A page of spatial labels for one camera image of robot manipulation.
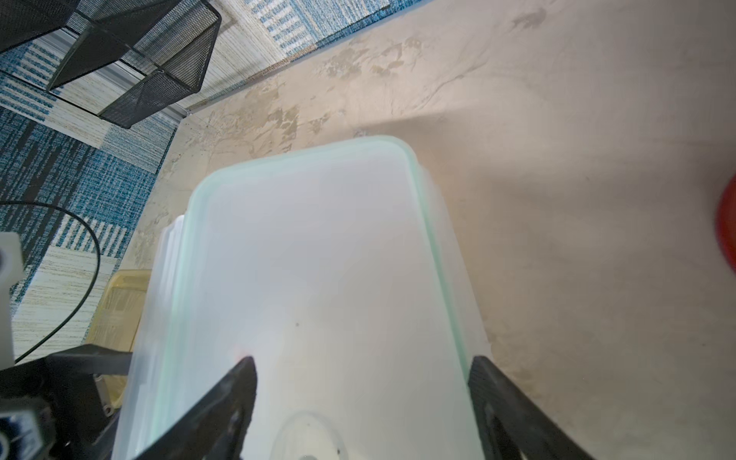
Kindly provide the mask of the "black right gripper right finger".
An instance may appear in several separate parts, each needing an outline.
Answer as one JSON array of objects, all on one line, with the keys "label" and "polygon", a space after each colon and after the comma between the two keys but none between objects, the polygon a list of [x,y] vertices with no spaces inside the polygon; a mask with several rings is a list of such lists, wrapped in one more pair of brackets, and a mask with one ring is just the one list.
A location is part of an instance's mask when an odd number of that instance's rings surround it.
[{"label": "black right gripper right finger", "polygon": [[485,458],[591,458],[490,358],[473,358],[468,387]]}]

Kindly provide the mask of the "red pencil cup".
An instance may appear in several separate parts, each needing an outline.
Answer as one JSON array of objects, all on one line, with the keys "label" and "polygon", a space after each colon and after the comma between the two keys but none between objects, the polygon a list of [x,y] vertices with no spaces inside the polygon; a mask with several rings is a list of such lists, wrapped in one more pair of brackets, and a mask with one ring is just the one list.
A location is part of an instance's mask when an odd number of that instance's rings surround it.
[{"label": "red pencil cup", "polygon": [[724,188],[715,214],[715,236],[724,260],[736,272],[736,176]]}]

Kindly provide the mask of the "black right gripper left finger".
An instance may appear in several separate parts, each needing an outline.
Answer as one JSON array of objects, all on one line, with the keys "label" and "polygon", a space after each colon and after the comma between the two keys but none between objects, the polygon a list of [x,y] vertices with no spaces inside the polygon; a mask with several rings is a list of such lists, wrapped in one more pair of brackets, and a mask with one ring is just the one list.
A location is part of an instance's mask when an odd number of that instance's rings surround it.
[{"label": "black right gripper left finger", "polygon": [[251,356],[240,360],[141,459],[239,459],[256,402]]}]

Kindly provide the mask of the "yellow lunch box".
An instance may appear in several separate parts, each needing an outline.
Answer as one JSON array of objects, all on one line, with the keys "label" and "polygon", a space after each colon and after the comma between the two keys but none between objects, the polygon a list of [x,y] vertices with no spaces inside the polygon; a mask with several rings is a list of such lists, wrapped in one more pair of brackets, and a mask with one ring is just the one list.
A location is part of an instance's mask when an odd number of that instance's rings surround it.
[{"label": "yellow lunch box", "polygon": [[150,280],[151,271],[145,269],[113,274],[93,314],[84,344],[131,352]]}]

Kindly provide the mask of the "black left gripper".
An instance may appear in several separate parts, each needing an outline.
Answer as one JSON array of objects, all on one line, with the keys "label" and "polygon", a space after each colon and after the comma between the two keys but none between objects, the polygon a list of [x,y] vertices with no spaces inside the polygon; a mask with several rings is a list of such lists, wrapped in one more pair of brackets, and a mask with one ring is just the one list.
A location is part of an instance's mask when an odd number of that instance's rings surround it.
[{"label": "black left gripper", "polygon": [[3,369],[1,457],[67,459],[67,434],[114,435],[119,414],[98,381],[126,377],[131,359],[131,352],[86,344]]}]

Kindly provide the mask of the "black mesh shelf rack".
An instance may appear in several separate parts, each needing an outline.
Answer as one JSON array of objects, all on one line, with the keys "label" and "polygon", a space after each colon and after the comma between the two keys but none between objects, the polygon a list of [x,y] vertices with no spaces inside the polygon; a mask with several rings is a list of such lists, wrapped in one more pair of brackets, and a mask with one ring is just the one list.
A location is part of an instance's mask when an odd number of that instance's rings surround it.
[{"label": "black mesh shelf rack", "polygon": [[208,1],[4,1],[1,103],[131,128],[201,91],[220,25]]}]

